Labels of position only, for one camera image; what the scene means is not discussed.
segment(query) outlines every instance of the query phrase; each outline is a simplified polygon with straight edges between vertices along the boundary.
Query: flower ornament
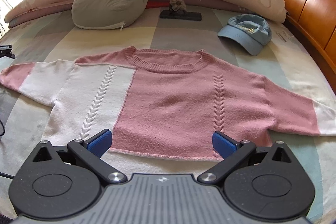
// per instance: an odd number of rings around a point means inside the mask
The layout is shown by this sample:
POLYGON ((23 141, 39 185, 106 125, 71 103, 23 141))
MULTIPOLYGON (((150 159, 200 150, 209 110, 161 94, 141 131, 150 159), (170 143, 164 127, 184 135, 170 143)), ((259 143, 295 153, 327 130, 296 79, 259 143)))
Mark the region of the flower ornament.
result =
POLYGON ((170 0, 169 5, 170 5, 169 8, 171 8, 175 12, 178 10, 181 11, 187 10, 187 6, 183 0, 170 0))

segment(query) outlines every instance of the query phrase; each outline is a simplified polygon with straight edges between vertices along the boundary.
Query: striped bedsheet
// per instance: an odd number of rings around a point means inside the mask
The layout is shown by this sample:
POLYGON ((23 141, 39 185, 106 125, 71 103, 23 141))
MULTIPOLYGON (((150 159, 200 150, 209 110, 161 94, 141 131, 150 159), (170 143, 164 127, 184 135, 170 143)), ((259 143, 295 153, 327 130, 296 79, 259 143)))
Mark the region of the striped bedsheet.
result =
MULTIPOLYGON (((336 98, 324 75, 299 41, 282 24, 269 21, 271 42, 258 56, 251 56, 237 43, 217 37, 228 19, 238 13, 202 7, 202 21, 161 19, 161 8, 147 9, 130 27, 120 30, 82 30, 74 26, 71 11, 48 15, 12 28, 1 40, 12 44, 16 59, 0 59, 0 69, 12 64, 75 60, 84 55, 136 48, 178 49, 207 52, 236 66, 266 75, 276 84, 334 107, 336 98)), ((0 86, 0 118, 6 134, 0 143, 0 171, 15 175, 23 161, 41 140, 51 109, 0 86)), ((313 222, 330 223, 336 218, 336 137, 309 137, 271 132, 273 140, 283 140, 297 156, 316 189, 308 217, 313 222)), ((139 158, 115 153, 123 166, 115 166, 128 176, 133 172, 202 173, 213 162, 185 162, 139 158)), ((0 212, 15 218, 8 199, 10 180, 0 178, 0 212)))

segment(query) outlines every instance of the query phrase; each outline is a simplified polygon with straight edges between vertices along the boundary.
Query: ribbed collar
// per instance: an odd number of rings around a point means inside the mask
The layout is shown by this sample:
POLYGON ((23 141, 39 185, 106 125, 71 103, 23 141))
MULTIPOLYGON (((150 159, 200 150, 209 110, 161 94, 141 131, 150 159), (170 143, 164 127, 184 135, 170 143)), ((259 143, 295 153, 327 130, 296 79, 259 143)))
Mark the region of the ribbed collar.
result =
POLYGON ((131 46, 125 48, 123 51, 125 53, 125 58, 131 65, 157 73, 191 73, 204 68, 213 59, 212 55, 207 53, 205 50, 200 50, 197 52, 185 52, 179 50, 155 50, 155 49, 138 50, 134 46, 131 46), (180 55, 200 56, 200 58, 194 64, 159 65, 157 63, 151 63, 142 60, 140 57, 137 56, 137 53, 144 53, 144 52, 162 53, 162 54, 168 54, 174 52, 180 55))

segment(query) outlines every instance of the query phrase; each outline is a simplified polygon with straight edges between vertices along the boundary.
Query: metal screw cap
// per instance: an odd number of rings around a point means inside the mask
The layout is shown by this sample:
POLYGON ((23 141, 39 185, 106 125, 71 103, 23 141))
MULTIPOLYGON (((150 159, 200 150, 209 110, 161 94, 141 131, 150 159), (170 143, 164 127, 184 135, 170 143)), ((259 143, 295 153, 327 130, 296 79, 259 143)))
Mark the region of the metal screw cap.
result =
POLYGON ((121 181, 124 179, 124 177, 125 175, 120 172, 113 172, 109 174, 107 178, 112 181, 121 181))
POLYGON ((217 176, 213 173, 204 173, 200 175, 199 177, 203 181, 214 181, 217 178, 217 176))

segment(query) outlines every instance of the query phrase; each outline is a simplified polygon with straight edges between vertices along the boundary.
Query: baseball cap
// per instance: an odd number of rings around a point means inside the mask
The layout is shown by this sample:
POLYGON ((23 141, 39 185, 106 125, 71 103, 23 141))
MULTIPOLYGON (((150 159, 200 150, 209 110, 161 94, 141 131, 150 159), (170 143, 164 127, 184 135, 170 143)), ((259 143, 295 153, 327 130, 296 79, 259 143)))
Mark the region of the baseball cap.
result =
POLYGON ((258 55, 272 38, 267 21, 257 15, 231 17, 218 32, 219 37, 228 37, 242 45, 249 54, 258 55))

